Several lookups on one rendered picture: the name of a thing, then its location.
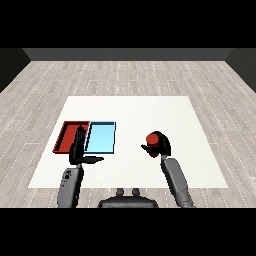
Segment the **red can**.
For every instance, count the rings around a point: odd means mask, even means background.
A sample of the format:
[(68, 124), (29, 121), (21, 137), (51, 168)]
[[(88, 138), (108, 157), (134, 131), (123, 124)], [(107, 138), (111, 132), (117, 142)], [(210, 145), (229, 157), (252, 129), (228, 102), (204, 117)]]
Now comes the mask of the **red can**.
[(155, 133), (151, 133), (146, 137), (148, 153), (155, 158), (159, 155), (159, 137)]

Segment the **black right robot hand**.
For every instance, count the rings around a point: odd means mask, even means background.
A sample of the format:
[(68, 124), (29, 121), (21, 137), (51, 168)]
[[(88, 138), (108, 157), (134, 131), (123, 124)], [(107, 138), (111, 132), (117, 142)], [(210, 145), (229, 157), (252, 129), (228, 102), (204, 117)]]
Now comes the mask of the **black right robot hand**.
[[(169, 139), (160, 131), (154, 131), (152, 133), (157, 134), (159, 137), (159, 155), (170, 156), (171, 155), (171, 144), (170, 144)], [(147, 144), (141, 145), (141, 148), (144, 149), (148, 153)]]

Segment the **light blue shallow open box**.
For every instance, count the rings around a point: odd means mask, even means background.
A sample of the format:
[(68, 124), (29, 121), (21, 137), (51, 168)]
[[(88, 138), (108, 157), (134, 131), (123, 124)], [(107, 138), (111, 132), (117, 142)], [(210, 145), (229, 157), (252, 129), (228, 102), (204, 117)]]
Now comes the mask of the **light blue shallow open box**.
[(113, 121), (93, 121), (88, 129), (85, 154), (113, 154), (116, 123)]

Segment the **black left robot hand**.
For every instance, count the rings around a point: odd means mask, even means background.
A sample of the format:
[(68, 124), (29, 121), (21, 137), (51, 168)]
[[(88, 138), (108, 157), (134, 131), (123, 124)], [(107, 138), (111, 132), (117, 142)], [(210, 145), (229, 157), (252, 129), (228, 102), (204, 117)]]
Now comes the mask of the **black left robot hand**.
[(85, 143), (86, 130), (79, 126), (76, 130), (74, 142), (70, 146), (69, 151), (69, 163), (71, 165), (78, 164), (95, 164), (99, 161), (103, 161), (103, 157), (97, 156), (84, 156), (84, 143)]

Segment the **dark grey robot body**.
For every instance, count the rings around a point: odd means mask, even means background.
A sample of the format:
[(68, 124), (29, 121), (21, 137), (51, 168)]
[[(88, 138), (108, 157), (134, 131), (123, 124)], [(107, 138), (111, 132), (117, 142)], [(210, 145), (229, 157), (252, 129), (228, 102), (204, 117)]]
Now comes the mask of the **dark grey robot body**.
[(153, 199), (142, 197), (138, 188), (132, 189), (131, 196), (125, 196), (124, 189), (118, 188), (116, 195), (101, 200), (98, 208), (158, 208), (158, 204)]

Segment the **red shallow open box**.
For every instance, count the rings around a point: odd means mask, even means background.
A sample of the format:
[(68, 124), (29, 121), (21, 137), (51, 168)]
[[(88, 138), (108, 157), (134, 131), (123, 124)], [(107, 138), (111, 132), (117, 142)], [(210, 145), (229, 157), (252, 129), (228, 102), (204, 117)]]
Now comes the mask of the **red shallow open box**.
[(74, 142), (77, 128), (82, 126), (85, 131), (88, 131), (89, 124), (89, 121), (65, 121), (52, 152), (55, 154), (68, 154), (70, 146)]

